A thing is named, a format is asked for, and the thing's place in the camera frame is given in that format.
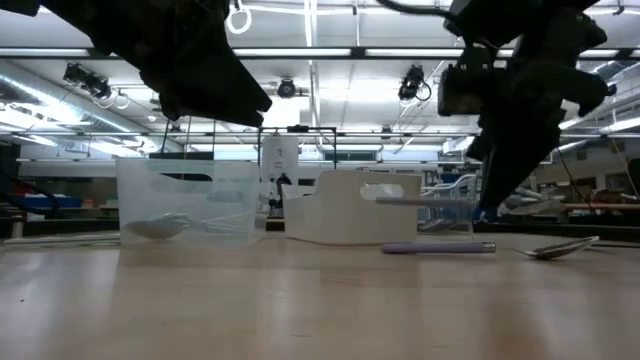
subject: transparent bin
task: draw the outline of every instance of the transparent bin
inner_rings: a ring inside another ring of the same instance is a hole
[[[242,247],[256,241],[257,164],[118,159],[125,246]]]
[[[476,175],[468,174],[453,184],[423,188],[421,197],[433,205],[419,210],[418,232],[465,231],[473,238],[477,181]]]

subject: white container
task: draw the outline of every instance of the white container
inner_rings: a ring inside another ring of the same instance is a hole
[[[125,246],[241,247],[257,241],[256,164],[118,159],[117,174]]]
[[[311,189],[283,185],[287,236],[327,245],[412,242],[415,207],[380,205],[377,196],[417,198],[419,176],[327,170]]]

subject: table surface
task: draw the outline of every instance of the table surface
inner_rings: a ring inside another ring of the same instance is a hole
[[[0,359],[638,359],[640,251],[537,262],[267,239],[0,252]]]

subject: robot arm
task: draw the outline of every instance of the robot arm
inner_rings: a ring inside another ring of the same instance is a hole
[[[35,16],[40,5],[118,54],[159,94],[166,117],[193,115],[260,126],[271,100],[235,56],[224,21],[229,0],[4,0]]]
[[[377,0],[391,9],[445,18],[466,47],[443,72],[438,113],[479,115],[482,129],[467,151],[483,162],[480,208],[497,208],[558,146],[563,100],[584,116],[615,94],[598,76],[576,70],[585,50],[607,40],[583,11],[597,0],[454,0],[450,11]],[[498,49],[518,38],[506,68]]]

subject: ceiling light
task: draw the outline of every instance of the ceiling light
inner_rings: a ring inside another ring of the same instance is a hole
[[[586,142],[587,142],[587,140],[575,141],[575,142],[572,142],[572,143],[568,143],[568,144],[562,145],[562,146],[558,147],[556,150],[558,150],[558,151],[566,151],[566,150],[572,149],[572,148],[574,148],[576,146],[585,144]]]
[[[618,11],[615,8],[604,8],[604,9],[587,9],[585,10],[585,14],[589,16],[598,16],[598,15],[610,15],[614,14]]]
[[[14,135],[13,137],[20,140],[38,143],[40,145],[58,146],[58,144],[54,143],[53,141],[49,139],[45,139],[42,136],[38,136],[38,135],[29,135],[29,137]]]
[[[310,56],[344,56],[351,55],[351,49],[340,48],[255,48],[255,49],[235,49],[233,52],[236,56],[291,56],[291,57],[310,57]]]
[[[103,153],[121,156],[121,157],[140,156],[140,154],[138,154],[136,151],[127,149],[119,145],[114,145],[114,144],[105,143],[105,142],[93,142],[91,143],[91,147]]]
[[[86,49],[35,49],[35,48],[0,48],[0,56],[5,57],[88,57]]]
[[[367,56],[372,57],[459,57],[462,49],[367,49]]]
[[[512,56],[513,56],[513,49],[504,49],[504,50],[498,51],[499,58],[505,58],[505,57],[510,58]]]
[[[570,127],[572,127],[575,124],[579,124],[583,121],[583,119],[572,119],[572,120],[567,120],[567,121],[563,121],[561,122],[558,127],[560,128],[560,130],[565,130],[568,129]]]
[[[630,129],[636,126],[640,126],[640,117],[617,121],[609,126],[603,127],[599,130],[599,132],[601,134],[609,134],[616,131]]]
[[[580,54],[581,58],[591,58],[591,57],[604,57],[604,56],[615,56],[618,54],[617,49],[591,49],[587,51],[583,51]]]

